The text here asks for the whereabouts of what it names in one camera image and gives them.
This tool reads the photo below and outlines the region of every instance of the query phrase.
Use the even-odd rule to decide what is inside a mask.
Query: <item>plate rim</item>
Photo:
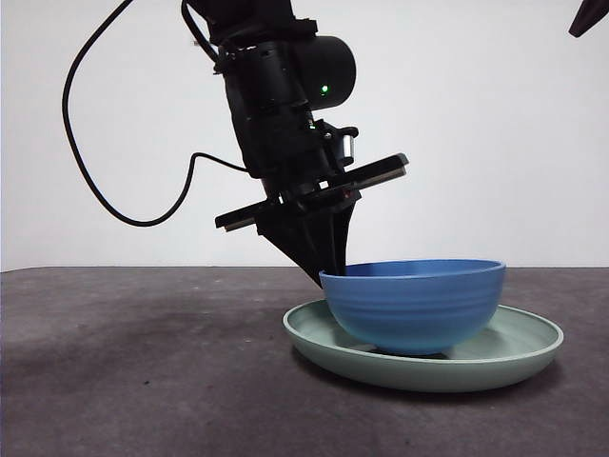
[[[307,336],[304,336],[300,331],[298,331],[297,329],[295,329],[293,326],[291,326],[289,324],[288,320],[292,314],[295,314],[301,308],[313,306],[313,305],[316,305],[321,302],[325,302],[329,309],[329,305],[327,304],[327,301],[325,299],[313,300],[311,302],[303,303],[301,305],[298,305],[297,307],[289,309],[284,314],[284,319],[283,319],[284,328],[287,330],[288,333],[295,335],[298,338],[301,338],[302,340],[307,341],[309,344],[318,346],[320,348],[338,350],[339,352],[344,352],[347,354],[356,355],[356,356],[360,356],[360,357],[372,357],[375,359],[393,361],[393,362],[402,362],[402,363],[413,362],[413,363],[431,364],[431,365],[490,365],[490,364],[500,364],[500,363],[505,363],[505,362],[517,361],[517,360],[519,361],[519,360],[529,359],[532,357],[539,357],[539,356],[542,356],[547,353],[552,353],[553,351],[558,349],[560,347],[560,345],[562,345],[562,342],[564,341],[564,333],[563,333],[562,329],[557,324],[550,321],[549,319],[546,319],[545,317],[539,316],[538,314],[535,314],[534,312],[526,311],[524,309],[509,307],[506,305],[498,305],[498,309],[504,309],[507,311],[516,312],[517,314],[521,314],[527,318],[536,319],[538,321],[543,322],[544,324],[546,324],[548,327],[552,328],[558,334],[557,339],[551,345],[549,345],[545,348],[533,350],[530,352],[524,352],[522,354],[517,354],[517,355],[487,358],[487,359],[445,360],[445,359],[425,359],[425,358],[420,358],[420,357],[407,357],[407,356],[399,356],[399,355],[377,354],[377,353],[373,353],[373,352],[366,352],[364,350],[341,348],[339,346],[331,346],[331,345],[325,345],[325,344],[319,343]]]

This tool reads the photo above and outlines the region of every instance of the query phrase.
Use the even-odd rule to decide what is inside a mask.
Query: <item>light green plate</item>
[[[547,367],[563,339],[556,324],[504,306],[478,335],[439,358],[375,353],[374,346],[338,325],[325,300],[291,309],[284,326],[296,349],[322,368],[363,383],[420,392],[468,392],[515,384]]]

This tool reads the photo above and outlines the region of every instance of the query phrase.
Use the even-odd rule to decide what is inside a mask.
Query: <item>bowl rim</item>
[[[320,278],[341,278],[343,281],[353,281],[353,280],[382,280],[382,279],[425,279],[425,278],[443,278],[447,276],[462,276],[466,274],[476,274],[482,272],[496,271],[500,269],[505,269],[505,263],[501,260],[490,260],[490,259],[465,259],[465,258],[453,258],[453,259],[410,259],[410,260],[383,260],[381,262],[365,262],[361,264],[353,264],[347,265],[347,267],[360,267],[364,265],[382,265],[382,264],[410,264],[415,262],[486,262],[494,264],[492,267],[483,267],[483,268],[470,268],[463,269],[459,271],[447,271],[444,273],[429,273],[429,274],[398,274],[398,275],[388,275],[388,276],[340,276],[336,274],[327,274],[325,271],[320,271]]]

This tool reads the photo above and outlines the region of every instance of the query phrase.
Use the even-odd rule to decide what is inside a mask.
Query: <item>black mount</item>
[[[255,224],[258,233],[318,285],[319,272],[344,274],[346,240],[360,190],[405,174],[403,154],[345,171],[354,127],[337,129],[312,111],[344,102],[355,86],[345,42],[316,36],[317,24],[294,17],[289,0],[188,0],[217,45],[215,70],[247,172],[266,199],[216,218],[216,227]]]

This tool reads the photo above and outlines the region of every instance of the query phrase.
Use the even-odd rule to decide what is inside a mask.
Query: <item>blue bowl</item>
[[[497,309],[505,264],[490,260],[412,260],[320,273],[337,322],[394,354],[442,352],[478,333]]]

